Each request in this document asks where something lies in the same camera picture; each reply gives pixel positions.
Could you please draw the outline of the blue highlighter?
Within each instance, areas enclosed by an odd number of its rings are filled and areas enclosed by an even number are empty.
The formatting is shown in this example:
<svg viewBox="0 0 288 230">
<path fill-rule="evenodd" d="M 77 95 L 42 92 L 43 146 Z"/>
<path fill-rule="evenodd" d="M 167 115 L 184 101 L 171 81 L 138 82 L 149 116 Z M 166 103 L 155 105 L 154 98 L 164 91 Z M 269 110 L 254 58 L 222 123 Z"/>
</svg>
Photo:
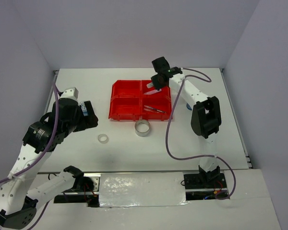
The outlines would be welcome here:
<svg viewBox="0 0 288 230">
<path fill-rule="evenodd" d="M 147 84 L 146 86 L 147 86 L 147 88 L 152 88 L 154 85 L 153 85 L 153 83 L 151 82 L 151 83 Z"/>
</svg>

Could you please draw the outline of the pink highlighter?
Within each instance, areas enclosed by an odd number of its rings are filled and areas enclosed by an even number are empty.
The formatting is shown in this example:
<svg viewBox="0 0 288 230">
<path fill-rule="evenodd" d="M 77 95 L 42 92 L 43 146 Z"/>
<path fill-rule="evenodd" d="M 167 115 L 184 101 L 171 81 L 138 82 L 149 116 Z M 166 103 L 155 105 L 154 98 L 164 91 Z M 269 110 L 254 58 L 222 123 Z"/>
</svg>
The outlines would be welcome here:
<svg viewBox="0 0 288 230">
<path fill-rule="evenodd" d="M 159 93 L 161 92 L 162 90 L 151 90 L 151 91 L 148 91 L 148 92 L 145 92 L 144 95 L 153 95 L 153 94 L 156 94 L 156 93 Z"/>
</svg>

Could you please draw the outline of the small clear tape roll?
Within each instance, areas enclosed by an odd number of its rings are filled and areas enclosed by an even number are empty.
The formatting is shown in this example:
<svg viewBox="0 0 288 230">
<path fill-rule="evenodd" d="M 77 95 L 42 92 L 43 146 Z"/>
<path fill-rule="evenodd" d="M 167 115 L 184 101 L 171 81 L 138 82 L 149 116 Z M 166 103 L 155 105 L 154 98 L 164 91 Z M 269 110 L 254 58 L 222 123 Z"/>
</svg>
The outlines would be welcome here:
<svg viewBox="0 0 288 230">
<path fill-rule="evenodd" d="M 101 144 L 107 144 L 109 141 L 109 138 L 106 134 L 100 134 L 100 135 L 98 135 L 97 140 Z"/>
</svg>

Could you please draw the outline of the blue pen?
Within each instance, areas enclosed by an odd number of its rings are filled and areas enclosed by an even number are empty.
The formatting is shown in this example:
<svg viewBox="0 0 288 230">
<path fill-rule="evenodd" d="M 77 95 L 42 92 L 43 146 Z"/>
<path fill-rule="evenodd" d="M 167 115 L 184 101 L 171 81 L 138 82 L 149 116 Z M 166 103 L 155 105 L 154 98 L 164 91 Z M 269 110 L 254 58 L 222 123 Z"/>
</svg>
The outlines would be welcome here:
<svg viewBox="0 0 288 230">
<path fill-rule="evenodd" d="M 151 113 L 166 114 L 166 112 L 164 112 L 164 111 L 161 111 L 161 110 L 153 110 L 153 109 L 150 109 L 150 108 L 144 108 L 144 111 L 146 111 L 146 112 L 151 112 Z"/>
</svg>

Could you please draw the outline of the large grey tape roll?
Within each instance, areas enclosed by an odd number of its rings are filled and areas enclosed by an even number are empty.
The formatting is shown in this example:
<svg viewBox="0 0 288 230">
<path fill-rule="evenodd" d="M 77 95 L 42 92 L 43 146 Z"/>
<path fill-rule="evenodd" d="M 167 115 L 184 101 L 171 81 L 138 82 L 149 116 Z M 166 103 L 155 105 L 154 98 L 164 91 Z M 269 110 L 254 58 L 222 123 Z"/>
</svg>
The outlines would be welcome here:
<svg viewBox="0 0 288 230">
<path fill-rule="evenodd" d="M 150 134 L 151 125 L 147 120 L 138 120 L 134 125 L 134 130 L 137 136 L 146 137 Z"/>
</svg>

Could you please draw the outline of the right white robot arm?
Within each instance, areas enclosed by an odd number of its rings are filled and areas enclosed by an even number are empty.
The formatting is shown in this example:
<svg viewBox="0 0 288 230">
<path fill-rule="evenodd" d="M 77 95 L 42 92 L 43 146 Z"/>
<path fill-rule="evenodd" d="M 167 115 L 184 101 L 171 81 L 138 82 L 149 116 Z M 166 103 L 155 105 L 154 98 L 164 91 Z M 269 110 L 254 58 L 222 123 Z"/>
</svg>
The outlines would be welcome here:
<svg viewBox="0 0 288 230">
<path fill-rule="evenodd" d="M 199 90 L 189 81 L 189 78 L 197 78 L 208 83 L 211 83 L 212 79 L 201 71 L 189 68 L 186 70 L 196 72 L 205 78 L 192 74 L 185 75 L 182 72 L 184 68 L 170 67 L 164 57 L 153 60 L 152 65 L 156 75 L 151 77 L 151 83 L 148 84 L 148 87 L 160 90 L 168 86 L 177 93 L 166 129 L 166 151 L 171 158 L 178 161 L 199 158 L 199 182 L 203 187 L 211 187 L 220 174 L 220 167 L 216 157 L 216 137 L 221 126 L 220 103 L 217 97 L 210 97 Z M 201 145 L 201 153 L 198 156 L 178 158 L 172 155 L 169 150 L 168 133 L 173 113 L 180 97 L 192 108 L 191 128 L 198 136 Z"/>
</svg>

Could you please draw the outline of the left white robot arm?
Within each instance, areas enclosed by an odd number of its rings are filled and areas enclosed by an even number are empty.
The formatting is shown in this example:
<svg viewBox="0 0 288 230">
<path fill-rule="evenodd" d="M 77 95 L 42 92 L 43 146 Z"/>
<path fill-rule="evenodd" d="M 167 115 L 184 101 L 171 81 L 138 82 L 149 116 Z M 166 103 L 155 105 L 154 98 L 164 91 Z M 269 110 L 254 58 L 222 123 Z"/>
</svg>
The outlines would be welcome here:
<svg viewBox="0 0 288 230">
<path fill-rule="evenodd" d="M 0 226 L 21 230 L 33 220 L 37 210 L 66 190 L 79 191 L 94 183 L 84 173 L 68 166 L 43 185 L 31 189 L 43 163 L 56 146 L 72 132 L 84 131 L 98 125 L 90 101 L 78 103 L 63 98 L 53 104 L 52 111 L 29 126 L 20 154 L 7 179 L 0 187 Z"/>
</svg>

